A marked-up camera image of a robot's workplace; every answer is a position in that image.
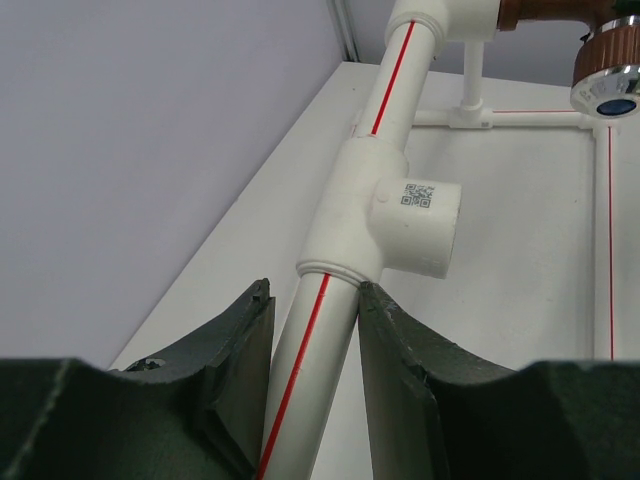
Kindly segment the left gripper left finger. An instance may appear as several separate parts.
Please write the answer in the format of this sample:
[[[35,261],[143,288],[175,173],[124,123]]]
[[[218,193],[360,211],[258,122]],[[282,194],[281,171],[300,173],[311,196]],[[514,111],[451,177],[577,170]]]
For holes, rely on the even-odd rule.
[[[253,479],[275,300],[267,280],[124,370],[1,363],[5,479]]]

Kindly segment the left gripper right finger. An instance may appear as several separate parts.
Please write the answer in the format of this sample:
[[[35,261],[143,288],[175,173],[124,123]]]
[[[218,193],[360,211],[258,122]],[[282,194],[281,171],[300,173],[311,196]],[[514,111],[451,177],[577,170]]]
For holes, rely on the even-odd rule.
[[[358,333],[377,479],[635,479],[639,366],[539,361],[511,370],[359,289]]]

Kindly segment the white PVC pipe frame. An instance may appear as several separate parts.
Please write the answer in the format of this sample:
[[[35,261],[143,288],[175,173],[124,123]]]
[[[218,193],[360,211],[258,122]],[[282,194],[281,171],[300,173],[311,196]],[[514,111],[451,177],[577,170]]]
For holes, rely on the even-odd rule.
[[[296,269],[300,281],[271,364],[261,479],[310,477],[357,319],[358,288],[385,269],[447,274],[457,185],[411,180],[414,126],[591,128],[572,108],[483,105],[484,45],[503,1],[399,1],[352,136],[341,146]]]

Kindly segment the brown water faucet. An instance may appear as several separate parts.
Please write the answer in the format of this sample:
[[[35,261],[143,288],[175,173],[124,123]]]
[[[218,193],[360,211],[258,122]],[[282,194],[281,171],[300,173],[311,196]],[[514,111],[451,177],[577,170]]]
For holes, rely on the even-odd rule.
[[[512,31],[521,21],[574,21],[589,28],[574,62],[574,110],[597,119],[639,113],[637,1],[503,1],[497,28]]]

